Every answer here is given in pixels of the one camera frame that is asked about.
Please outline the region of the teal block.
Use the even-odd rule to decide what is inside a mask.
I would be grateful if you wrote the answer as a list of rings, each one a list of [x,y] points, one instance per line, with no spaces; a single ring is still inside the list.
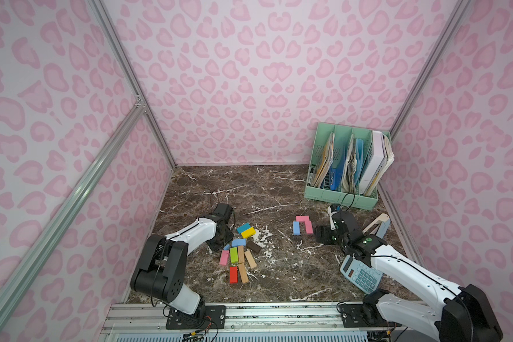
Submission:
[[[237,232],[239,234],[242,234],[243,232],[245,232],[246,230],[250,229],[251,227],[252,226],[249,223],[243,224],[242,226],[237,228]]]

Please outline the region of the yellow block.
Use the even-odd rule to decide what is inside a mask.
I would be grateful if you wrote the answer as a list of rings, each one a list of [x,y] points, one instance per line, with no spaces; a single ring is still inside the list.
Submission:
[[[256,230],[251,227],[249,229],[246,229],[241,233],[243,239],[249,239],[250,237],[254,236],[256,234]]]

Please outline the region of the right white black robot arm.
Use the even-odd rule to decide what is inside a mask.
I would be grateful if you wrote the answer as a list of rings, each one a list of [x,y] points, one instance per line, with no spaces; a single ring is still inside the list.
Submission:
[[[366,293],[368,325],[399,323],[436,341],[501,341],[500,324],[486,294],[475,285],[448,281],[403,256],[385,239],[363,231],[340,205],[316,229],[323,245],[346,255],[342,275]]]

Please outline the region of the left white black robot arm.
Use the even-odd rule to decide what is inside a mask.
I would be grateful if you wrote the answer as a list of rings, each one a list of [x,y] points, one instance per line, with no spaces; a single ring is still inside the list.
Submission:
[[[169,235],[151,235],[145,242],[131,277],[130,288],[158,299],[183,314],[202,318],[205,302],[184,284],[188,256],[200,245],[221,252],[233,240],[228,223],[233,208],[225,203],[192,224]]]

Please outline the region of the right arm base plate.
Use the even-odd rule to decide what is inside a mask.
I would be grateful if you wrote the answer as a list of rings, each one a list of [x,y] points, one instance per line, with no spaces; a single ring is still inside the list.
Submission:
[[[344,328],[386,327],[386,322],[382,318],[369,316],[363,304],[339,302],[336,310],[341,316]]]

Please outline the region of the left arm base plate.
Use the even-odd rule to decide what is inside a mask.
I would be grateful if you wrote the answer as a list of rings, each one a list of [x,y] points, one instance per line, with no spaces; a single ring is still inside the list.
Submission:
[[[177,309],[172,309],[167,314],[167,330],[199,330],[199,329],[223,329],[225,327],[226,306],[209,305],[199,307],[195,314],[185,314]]]

